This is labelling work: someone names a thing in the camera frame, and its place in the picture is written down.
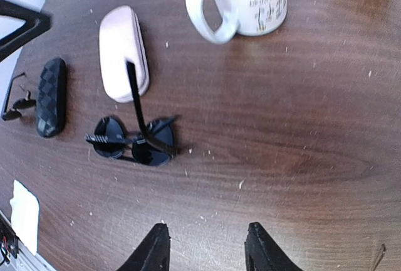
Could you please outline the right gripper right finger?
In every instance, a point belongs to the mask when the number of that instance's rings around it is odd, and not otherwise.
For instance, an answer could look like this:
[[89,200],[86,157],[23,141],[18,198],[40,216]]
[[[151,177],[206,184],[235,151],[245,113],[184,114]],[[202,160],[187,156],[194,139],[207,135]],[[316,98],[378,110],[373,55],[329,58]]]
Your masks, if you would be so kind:
[[247,271],[302,271],[259,222],[249,224],[244,249]]

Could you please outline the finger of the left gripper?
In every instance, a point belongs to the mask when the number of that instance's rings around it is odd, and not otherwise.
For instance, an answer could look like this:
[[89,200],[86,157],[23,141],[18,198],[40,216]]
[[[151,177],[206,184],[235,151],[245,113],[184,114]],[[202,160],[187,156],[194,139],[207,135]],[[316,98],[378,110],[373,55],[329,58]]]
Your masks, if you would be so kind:
[[1,0],[1,16],[24,21],[20,28],[1,39],[1,61],[26,43],[50,30],[52,26],[50,14],[38,12],[7,0]]

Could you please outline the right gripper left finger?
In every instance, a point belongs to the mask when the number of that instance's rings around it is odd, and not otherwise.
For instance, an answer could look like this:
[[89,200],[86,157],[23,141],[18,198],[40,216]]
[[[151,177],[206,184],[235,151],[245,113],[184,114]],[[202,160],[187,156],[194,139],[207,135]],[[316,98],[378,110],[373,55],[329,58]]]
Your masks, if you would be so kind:
[[169,271],[170,235],[168,226],[156,223],[118,271]]

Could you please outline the black glasses case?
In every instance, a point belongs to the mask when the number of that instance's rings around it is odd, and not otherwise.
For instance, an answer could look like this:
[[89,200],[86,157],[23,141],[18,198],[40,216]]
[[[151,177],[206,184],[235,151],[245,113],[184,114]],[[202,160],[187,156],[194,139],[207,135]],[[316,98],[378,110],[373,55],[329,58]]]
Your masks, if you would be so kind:
[[67,74],[60,57],[48,61],[41,72],[36,99],[36,130],[41,137],[54,137],[65,127]]

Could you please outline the pink glasses case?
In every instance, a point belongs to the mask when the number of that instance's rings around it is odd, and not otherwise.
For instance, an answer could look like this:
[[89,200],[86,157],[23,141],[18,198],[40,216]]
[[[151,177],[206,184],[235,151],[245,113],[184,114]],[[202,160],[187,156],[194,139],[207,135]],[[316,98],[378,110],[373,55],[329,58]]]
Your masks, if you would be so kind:
[[99,55],[103,88],[118,103],[133,100],[126,61],[135,65],[138,93],[150,85],[147,57],[137,14],[130,6],[111,10],[101,21]]

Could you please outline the black sunglasses dark lenses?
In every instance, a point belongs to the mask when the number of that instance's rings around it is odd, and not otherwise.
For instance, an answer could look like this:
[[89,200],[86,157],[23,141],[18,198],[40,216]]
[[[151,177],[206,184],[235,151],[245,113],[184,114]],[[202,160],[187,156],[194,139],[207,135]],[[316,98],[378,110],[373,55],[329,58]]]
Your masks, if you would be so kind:
[[94,133],[85,136],[85,141],[93,146],[97,154],[107,159],[163,166],[179,153],[172,128],[176,117],[161,117],[145,122],[135,64],[128,60],[125,64],[138,131],[128,133],[118,118],[107,116],[99,121]]

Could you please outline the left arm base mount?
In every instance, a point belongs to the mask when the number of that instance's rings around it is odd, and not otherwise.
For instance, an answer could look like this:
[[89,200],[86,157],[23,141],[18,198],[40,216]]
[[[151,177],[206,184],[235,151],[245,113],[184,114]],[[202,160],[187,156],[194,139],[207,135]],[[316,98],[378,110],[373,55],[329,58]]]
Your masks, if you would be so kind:
[[1,212],[1,266],[8,267],[15,262],[19,254],[19,239],[12,229],[10,221]]

